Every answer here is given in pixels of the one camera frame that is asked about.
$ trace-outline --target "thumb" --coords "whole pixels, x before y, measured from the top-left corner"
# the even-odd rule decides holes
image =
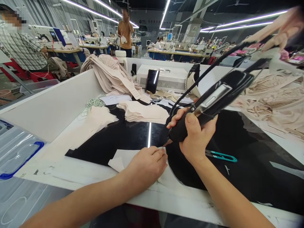
[[[188,132],[189,136],[196,135],[202,131],[199,120],[191,112],[187,113],[185,124],[186,124],[187,132]]]

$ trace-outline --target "black mat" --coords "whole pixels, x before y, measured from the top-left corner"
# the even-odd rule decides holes
[[[117,149],[139,150],[149,141],[157,147],[166,142],[165,125],[129,123],[124,120],[122,109],[109,108],[119,121],[96,133],[78,149],[68,151],[66,156],[107,166]],[[216,132],[207,149],[237,158],[237,162],[232,163],[208,157],[251,202],[270,203],[275,208],[304,215],[304,180],[274,168],[270,162],[298,170],[304,170],[304,166],[241,113],[222,111],[219,114]],[[167,154],[174,175],[183,184],[206,190],[178,143],[168,145]]]

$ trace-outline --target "white table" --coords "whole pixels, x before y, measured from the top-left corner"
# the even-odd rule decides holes
[[[77,118],[58,136],[73,131],[83,121]],[[304,164],[304,144],[280,138],[265,132],[281,147]],[[106,180],[117,173],[112,168],[102,165],[66,157],[66,151],[60,148],[47,152],[51,144],[44,146],[31,160],[29,160],[16,174],[16,177],[37,181],[61,188],[76,190],[85,185]],[[217,213],[207,191],[190,188],[191,194],[177,192],[174,189],[155,183],[150,189],[133,198],[129,203],[152,208],[155,210],[177,214],[180,216],[224,225]],[[297,227],[302,216],[253,203],[276,227]]]

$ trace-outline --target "red stool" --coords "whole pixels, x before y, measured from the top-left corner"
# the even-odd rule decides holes
[[[19,77],[20,79],[22,79],[22,80],[29,80],[30,79],[29,74],[24,69],[22,69],[13,58],[11,58],[10,60],[11,60],[11,62],[4,63],[4,65],[7,66],[8,68],[12,67],[13,68],[12,71],[15,71],[14,72],[15,75],[17,77]],[[8,77],[8,79],[11,82],[15,82],[16,81],[5,69],[3,69],[2,67],[0,69]]]
[[[66,61],[66,65],[67,65],[69,68],[75,68],[75,67],[77,67],[77,66],[78,66],[78,64],[77,64],[77,63],[68,62],[68,61]]]
[[[56,76],[54,76],[51,72],[33,72],[30,73],[30,77],[33,80],[33,82],[40,82],[40,81],[44,81],[45,79],[47,80],[57,79]]]
[[[208,65],[212,65],[216,60],[216,57],[210,57]]]

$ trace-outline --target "smartphone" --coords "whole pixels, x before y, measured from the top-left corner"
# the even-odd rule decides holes
[[[149,70],[146,84],[146,91],[156,93],[157,82],[159,77],[159,70]]]

